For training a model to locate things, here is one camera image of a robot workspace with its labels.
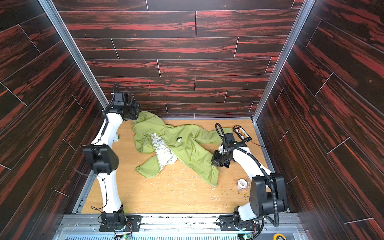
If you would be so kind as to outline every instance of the wood panel wall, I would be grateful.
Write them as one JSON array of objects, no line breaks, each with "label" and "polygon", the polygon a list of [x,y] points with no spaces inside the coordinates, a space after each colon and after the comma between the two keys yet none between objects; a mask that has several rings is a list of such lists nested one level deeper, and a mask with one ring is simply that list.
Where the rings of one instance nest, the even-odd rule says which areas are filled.
[{"label": "wood panel wall", "polygon": [[101,106],[37,0],[0,2],[0,239],[51,239]]},{"label": "wood panel wall", "polygon": [[161,117],[250,117],[300,0],[54,0],[99,85]]},{"label": "wood panel wall", "polygon": [[384,9],[317,0],[257,119],[312,239],[384,239]]}]

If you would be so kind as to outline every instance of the black bracket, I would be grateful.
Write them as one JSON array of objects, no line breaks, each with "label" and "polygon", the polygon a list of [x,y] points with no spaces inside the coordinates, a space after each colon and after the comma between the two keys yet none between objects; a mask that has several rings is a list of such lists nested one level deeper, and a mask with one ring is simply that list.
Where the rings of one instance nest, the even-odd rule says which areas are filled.
[{"label": "black bracket", "polygon": [[[217,225],[220,225],[220,229],[222,231],[254,231],[255,228],[252,225],[251,221],[249,220],[249,223],[245,223],[242,228],[239,228],[238,226],[235,227],[235,217],[234,215],[220,215],[220,223],[216,223]],[[253,223],[256,226],[256,231],[260,229],[260,226],[258,222]]]},{"label": "black bracket", "polygon": [[[138,232],[140,230],[140,225],[141,225],[141,216],[140,215],[130,215],[130,214],[125,214],[126,217],[126,227],[122,232],[130,232],[131,229],[128,226],[131,226],[129,223],[132,224],[132,231],[133,232]],[[111,223],[111,222],[105,222],[101,223],[100,225],[100,232],[113,232],[114,229],[117,229],[120,225]]]}]

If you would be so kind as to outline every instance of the black cable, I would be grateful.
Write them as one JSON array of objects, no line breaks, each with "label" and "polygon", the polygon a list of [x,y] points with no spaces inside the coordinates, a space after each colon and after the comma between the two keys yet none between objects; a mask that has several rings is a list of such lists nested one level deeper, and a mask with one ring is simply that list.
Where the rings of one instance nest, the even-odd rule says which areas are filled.
[{"label": "black cable", "polygon": [[[257,231],[257,233],[256,233],[252,238],[247,239],[247,240],[254,240],[255,238],[257,238],[257,237],[262,233],[263,228],[264,228],[264,224],[265,224],[264,218],[262,218],[261,221],[262,221],[262,224],[260,225],[259,231]],[[237,237],[238,237],[240,240],[243,240],[243,239],[244,239],[244,237],[243,237],[242,239],[240,238],[240,234],[237,234]]]},{"label": "black cable", "polygon": [[[222,134],[219,133],[217,126],[220,128]],[[226,144],[226,142],[227,142],[227,139],[225,138],[224,130],[223,130],[223,128],[221,127],[221,125],[220,125],[219,123],[216,123],[216,124],[215,124],[215,129],[216,129],[217,134],[218,134],[218,135],[221,137],[221,139],[223,140],[223,152],[224,152],[225,144]]]},{"label": "black cable", "polygon": [[97,209],[96,207],[94,207],[94,206],[91,206],[91,209],[93,209],[93,210],[97,210],[97,211],[99,211],[100,213],[102,213],[102,212],[100,211],[100,209],[104,208],[104,207],[107,205],[107,203],[108,203],[107,185],[105,184],[105,182],[104,182],[104,187],[105,187],[105,205],[102,206],[101,208],[98,208],[98,209]]},{"label": "black cable", "polygon": [[279,226],[279,212],[277,209],[277,196],[276,196],[275,186],[273,185],[271,178],[265,172],[264,168],[261,167],[261,163],[252,154],[247,153],[246,150],[241,149],[239,147],[228,147],[226,150],[229,150],[229,149],[236,149],[236,150],[239,150],[240,152],[247,154],[256,162],[257,166],[260,168],[260,171],[263,173],[264,177],[266,178],[268,187],[271,189],[271,195],[272,195],[272,201],[273,201],[273,218],[274,219],[272,219],[269,216],[264,216],[264,217],[267,218],[269,221],[271,221],[273,226],[278,227]]}]

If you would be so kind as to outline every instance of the sleeve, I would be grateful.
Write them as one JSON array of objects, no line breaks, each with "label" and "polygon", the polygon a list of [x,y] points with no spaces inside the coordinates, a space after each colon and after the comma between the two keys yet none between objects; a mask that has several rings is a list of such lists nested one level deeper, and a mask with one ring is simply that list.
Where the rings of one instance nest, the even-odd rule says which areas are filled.
[{"label": "sleeve", "polygon": [[143,175],[145,178],[155,177],[160,172],[160,165],[157,155],[148,159],[145,163],[136,167],[136,171]]},{"label": "sleeve", "polygon": [[138,152],[152,153],[155,151],[150,136],[135,134],[134,141]]},{"label": "sleeve", "polygon": [[[208,131],[202,127],[197,125],[190,125],[191,132],[198,143],[212,143],[212,144],[220,144],[222,143],[221,136],[219,136],[216,130]],[[224,133],[230,133],[232,131],[229,127],[223,128]]]}]

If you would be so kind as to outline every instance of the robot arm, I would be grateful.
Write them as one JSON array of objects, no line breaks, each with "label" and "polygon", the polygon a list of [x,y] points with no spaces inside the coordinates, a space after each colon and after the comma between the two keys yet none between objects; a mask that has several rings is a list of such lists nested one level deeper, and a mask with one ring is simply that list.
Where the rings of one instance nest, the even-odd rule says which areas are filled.
[{"label": "robot arm", "polygon": [[110,228],[122,231],[126,225],[126,218],[116,185],[119,158],[112,150],[112,144],[123,120],[136,120],[141,105],[134,101],[133,96],[129,100],[127,93],[120,92],[118,84],[115,84],[113,89],[113,99],[103,110],[104,123],[92,143],[84,147],[84,154],[93,172],[97,174],[100,184],[104,203],[101,214],[102,226],[110,225]]},{"label": "robot arm", "polygon": [[[249,203],[235,208],[233,222],[238,229],[244,228],[252,219],[268,218],[275,227],[278,227],[278,213],[288,208],[284,178],[279,173],[273,173],[251,154],[245,144],[244,137],[237,142],[232,133],[219,133],[221,126],[217,123],[216,130],[223,139],[219,151],[215,151],[212,164],[217,167],[229,168],[230,162],[238,162],[249,178],[252,180]],[[267,216],[274,214],[274,219]]]}]

